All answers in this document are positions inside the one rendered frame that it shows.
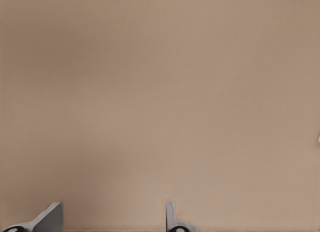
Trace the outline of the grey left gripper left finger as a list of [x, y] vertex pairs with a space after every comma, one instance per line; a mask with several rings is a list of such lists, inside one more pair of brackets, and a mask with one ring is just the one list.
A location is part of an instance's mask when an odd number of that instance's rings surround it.
[[29, 222], [13, 225], [3, 232], [61, 232], [63, 227], [63, 204], [54, 202]]

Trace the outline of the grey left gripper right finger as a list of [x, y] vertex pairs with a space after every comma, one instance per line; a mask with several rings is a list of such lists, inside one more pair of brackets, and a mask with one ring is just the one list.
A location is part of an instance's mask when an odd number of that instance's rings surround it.
[[165, 231], [166, 232], [197, 232], [192, 224], [179, 221], [176, 217], [175, 206], [172, 202], [165, 205]]

